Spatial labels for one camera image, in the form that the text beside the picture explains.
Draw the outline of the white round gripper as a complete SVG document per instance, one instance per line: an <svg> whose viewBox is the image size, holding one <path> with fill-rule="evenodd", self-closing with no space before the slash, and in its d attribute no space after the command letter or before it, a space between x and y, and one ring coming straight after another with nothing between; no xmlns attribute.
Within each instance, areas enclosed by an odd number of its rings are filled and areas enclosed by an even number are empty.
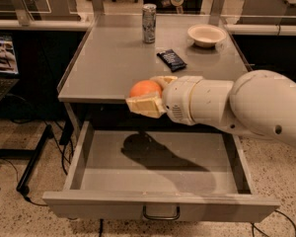
<svg viewBox="0 0 296 237"><path fill-rule="evenodd" d="M160 85L162 98L157 92L126 99L132 113L158 119L166 111L171 121L194 125L190 114L190 99L193 88L203 80L202 76L154 76L151 80Z"/></svg>

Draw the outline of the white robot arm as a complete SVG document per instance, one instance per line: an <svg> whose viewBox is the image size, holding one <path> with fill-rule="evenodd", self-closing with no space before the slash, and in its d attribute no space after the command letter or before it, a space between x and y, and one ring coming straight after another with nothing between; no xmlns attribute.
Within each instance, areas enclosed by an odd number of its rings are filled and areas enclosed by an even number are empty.
<svg viewBox="0 0 296 237"><path fill-rule="evenodd" d="M296 83L272 71L251 71L236 81L156 76L133 85L126 102L145 117L167 115L176 123L206 124L296 148Z"/></svg>

